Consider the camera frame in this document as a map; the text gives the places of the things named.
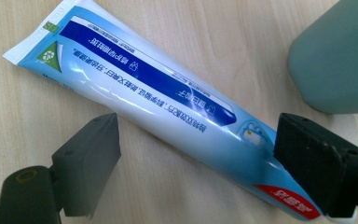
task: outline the wood grain surface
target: wood grain surface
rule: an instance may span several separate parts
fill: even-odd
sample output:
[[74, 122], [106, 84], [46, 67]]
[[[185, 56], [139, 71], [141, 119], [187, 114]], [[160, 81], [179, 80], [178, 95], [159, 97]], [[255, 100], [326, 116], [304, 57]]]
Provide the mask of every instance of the wood grain surface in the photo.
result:
[[[336, 1], [96, 0], [272, 128], [280, 113], [298, 114], [358, 146], [358, 115], [306, 105], [286, 66], [293, 40]], [[59, 2], [0, 0], [0, 188], [21, 168], [50, 166], [64, 142], [111, 112], [2, 57]], [[301, 223], [122, 117], [119, 131], [122, 158], [93, 219], [63, 223]]]

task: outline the wooden table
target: wooden table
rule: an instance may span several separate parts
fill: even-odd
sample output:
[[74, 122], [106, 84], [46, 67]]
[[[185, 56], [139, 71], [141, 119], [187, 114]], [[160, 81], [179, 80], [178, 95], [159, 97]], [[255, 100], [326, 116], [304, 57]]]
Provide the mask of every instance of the wooden table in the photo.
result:
[[[358, 146], [358, 115], [310, 108], [286, 67], [293, 40], [336, 1], [97, 0], [272, 128], [280, 113], [298, 114]], [[55, 150], [110, 112], [2, 57], [59, 2], [0, 0], [0, 188], [21, 168], [50, 166]], [[63, 223], [301, 223], [122, 117], [119, 130], [122, 158], [94, 218]]]

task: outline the toothpaste tube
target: toothpaste tube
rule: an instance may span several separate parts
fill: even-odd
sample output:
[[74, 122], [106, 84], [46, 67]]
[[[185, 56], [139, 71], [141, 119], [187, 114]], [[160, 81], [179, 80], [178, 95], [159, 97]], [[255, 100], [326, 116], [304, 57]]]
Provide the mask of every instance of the toothpaste tube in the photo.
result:
[[293, 217], [322, 215], [273, 158], [270, 127], [91, 0], [62, 1], [4, 57], [108, 106]]

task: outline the blue label band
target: blue label band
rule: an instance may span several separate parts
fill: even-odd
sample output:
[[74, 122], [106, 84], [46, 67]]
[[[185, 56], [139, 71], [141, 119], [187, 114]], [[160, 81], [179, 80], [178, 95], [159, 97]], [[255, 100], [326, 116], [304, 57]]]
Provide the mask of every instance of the blue label band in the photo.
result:
[[225, 126], [237, 120], [232, 111], [134, 56], [135, 49], [133, 47], [124, 44], [123, 41], [107, 32], [101, 35], [103, 32], [91, 23], [84, 25], [71, 20], [60, 32], [60, 35], [74, 40], [123, 72], [187, 106], [219, 126]]

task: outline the red label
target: red label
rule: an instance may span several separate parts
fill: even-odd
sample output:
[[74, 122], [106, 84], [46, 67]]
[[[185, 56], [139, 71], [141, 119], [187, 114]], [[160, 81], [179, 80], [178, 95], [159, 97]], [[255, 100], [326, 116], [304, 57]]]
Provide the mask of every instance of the red label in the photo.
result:
[[255, 187], [309, 220], [315, 219], [321, 215], [318, 209], [316, 209], [310, 201], [289, 189], [266, 185], [255, 185]]

